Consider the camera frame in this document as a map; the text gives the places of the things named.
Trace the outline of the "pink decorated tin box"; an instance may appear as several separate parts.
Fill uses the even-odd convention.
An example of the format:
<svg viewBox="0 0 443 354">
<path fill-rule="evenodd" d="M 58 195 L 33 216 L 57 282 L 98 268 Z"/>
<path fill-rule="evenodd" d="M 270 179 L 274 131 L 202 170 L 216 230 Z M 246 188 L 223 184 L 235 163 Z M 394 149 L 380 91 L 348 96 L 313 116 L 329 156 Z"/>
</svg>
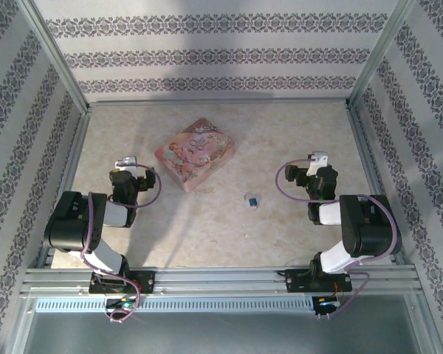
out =
<svg viewBox="0 0 443 354">
<path fill-rule="evenodd" d="M 189 193 L 228 162 L 234 152 L 235 142 L 208 119 L 201 118 L 169 139 L 154 155 Z"/>
</svg>

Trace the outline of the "small circuit board green LED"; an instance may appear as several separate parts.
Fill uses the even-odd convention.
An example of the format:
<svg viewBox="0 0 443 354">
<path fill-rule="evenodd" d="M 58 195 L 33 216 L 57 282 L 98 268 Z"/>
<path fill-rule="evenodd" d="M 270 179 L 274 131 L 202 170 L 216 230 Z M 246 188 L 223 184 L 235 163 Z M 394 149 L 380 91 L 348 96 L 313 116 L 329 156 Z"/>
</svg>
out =
<svg viewBox="0 0 443 354">
<path fill-rule="evenodd" d="M 315 296 L 312 300 L 316 316 L 329 317 L 340 307 L 340 301 L 336 296 Z"/>
<path fill-rule="evenodd" d="M 133 310 L 137 306 L 136 299 L 107 299 L 106 309 L 107 310 Z"/>
</svg>

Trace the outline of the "grey metal sheet tray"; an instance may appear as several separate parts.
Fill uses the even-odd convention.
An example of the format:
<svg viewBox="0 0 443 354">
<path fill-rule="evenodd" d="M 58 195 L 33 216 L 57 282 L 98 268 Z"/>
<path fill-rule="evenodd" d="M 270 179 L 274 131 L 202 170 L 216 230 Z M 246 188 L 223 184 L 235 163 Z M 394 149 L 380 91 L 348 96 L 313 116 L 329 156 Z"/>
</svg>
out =
<svg viewBox="0 0 443 354">
<path fill-rule="evenodd" d="M 5 354 L 443 354 L 403 296 L 360 296 L 330 319 L 310 313 L 97 313 L 23 316 Z"/>
</svg>

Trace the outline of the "aluminium table edge rail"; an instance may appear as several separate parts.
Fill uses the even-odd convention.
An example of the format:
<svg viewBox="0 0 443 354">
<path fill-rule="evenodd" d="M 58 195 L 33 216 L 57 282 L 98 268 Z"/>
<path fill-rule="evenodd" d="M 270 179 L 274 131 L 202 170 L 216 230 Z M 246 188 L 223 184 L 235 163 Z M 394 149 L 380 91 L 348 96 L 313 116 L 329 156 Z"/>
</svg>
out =
<svg viewBox="0 0 443 354">
<path fill-rule="evenodd" d="M 201 100 L 104 100 L 89 104 L 90 108 L 110 106 L 144 106 L 144 105 L 237 105 L 237 104 L 271 104 L 271 103 L 347 103 L 342 98 L 250 98 L 250 99 L 201 99 Z"/>
<path fill-rule="evenodd" d="M 363 126 L 358 118 L 355 110 L 346 105 L 346 113 L 351 126 L 351 131 L 357 146 L 360 160 L 363 166 L 365 177 L 370 190 L 370 195 L 384 195 L 385 186 L 382 182 L 382 176 L 378 170 L 377 162 L 374 157 L 371 146 L 369 145 L 368 134 L 363 131 Z M 381 260 L 376 260 L 369 265 L 385 265 L 393 264 L 396 266 L 411 265 L 412 262 L 405 253 L 404 247 L 401 246 L 397 254 L 390 254 Z"/>
<path fill-rule="evenodd" d="M 55 210 L 63 192 L 71 190 L 72 185 L 75 180 L 75 175 L 78 169 L 78 163 L 80 161 L 81 151 L 83 149 L 83 144 L 86 138 L 86 132 L 89 126 L 89 120 L 92 116 L 92 105 L 88 107 L 88 110 L 85 114 L 83 114 L 80 118 L 80 121 L 75 129 L 75 135 L 72 140 L 72 146 L 69 150 L 69 154 L 66 160 L 65 170 L 62 173 L 61 184 L 55 195 L 55 202 L 53 204 L 53 208 L 49 217 Z M 50 248 L 42 242 L 39 253 L 35 259 L 35 262 L 32 264 L 32 268 L 46 268 L 47 266 L 47 258 L 49 254 Z"/>
</svg>

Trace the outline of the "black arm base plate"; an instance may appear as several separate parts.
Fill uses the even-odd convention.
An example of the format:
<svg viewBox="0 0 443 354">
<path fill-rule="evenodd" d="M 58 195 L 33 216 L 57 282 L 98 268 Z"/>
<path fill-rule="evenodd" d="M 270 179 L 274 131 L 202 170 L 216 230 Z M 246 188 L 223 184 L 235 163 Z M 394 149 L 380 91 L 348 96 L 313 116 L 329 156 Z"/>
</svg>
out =
<svg viewBox="0 0 443 354">
<path fill-rule="evenodd" d="M 314 273 L 303 269 L 288 269 L 284 272 L 288 293 L 334 293 L 352 291 L 352 282 L 347 274 Z"/>
<path fill-rule="evenodd" d="M 152 294 L 155 274 L 155 271 L 130 271 L 126 277 L 138 287 L 141 294 Z M 110 277 L 109 275 L 93 273 L 89 283 L 89 293 L 134 296 L 136 290 L 128 281 Z"/>
</svg>

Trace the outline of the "aluminium frame corner post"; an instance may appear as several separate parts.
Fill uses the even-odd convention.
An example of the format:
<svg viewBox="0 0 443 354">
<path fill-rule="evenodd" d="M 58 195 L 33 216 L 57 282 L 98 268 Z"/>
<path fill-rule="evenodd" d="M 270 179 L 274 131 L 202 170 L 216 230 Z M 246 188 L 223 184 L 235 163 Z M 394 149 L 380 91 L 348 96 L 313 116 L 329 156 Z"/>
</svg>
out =
<svg viewBox="0 0 443 354">
<path fill-rule="evenodd" d="M 51 30 L 49 29 L 44 17 L 40 13 L 34 0 L 16 0 L 20 11 L 24 14 L 32 31 L 40 41 L 50 63 L 55 67 L 60 79 L 63 81 L 67 91 L 76 103 L 81 113 L 87 113 L 89 103 L 87 102 L 78 81 L 75 79 L 64 55 L 59 49 Z"/>
<path fill-rule="evenodd" d="M 384 58 L 385 53 L 388 51 L 388 47 L 392 44 L 396 34 L 416 1 L 417 0 L 397 0 L 394 10 L 385 23 L 383 31 L 378 37 L 363 70 L 360 72 L 350 96 L 346 100 L 347 109 L 352 109 L 360 99 L 362 92 L 367 87 L 378 65 Z"/>
</svg>

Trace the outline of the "long aluminium base rail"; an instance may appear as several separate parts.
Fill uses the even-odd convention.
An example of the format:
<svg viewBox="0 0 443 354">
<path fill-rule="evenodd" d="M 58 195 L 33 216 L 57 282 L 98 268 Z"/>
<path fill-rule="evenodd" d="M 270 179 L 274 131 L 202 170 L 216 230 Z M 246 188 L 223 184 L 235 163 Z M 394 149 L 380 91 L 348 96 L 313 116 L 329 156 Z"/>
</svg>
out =
<svg viewBox="0 0 443 354">
<path fill-rule="evenodd" d="M 274 268 L 154 269 L 154 296 L 283 296 L 286 280 Z M 19 296 L 88 296 L 92 271 L 84 268 L 37 268 L 25 273 Z M 422 294 L 413 265 L 376 265 L 352 269 L 352 291 L 361 295 Z"/>
</svg>

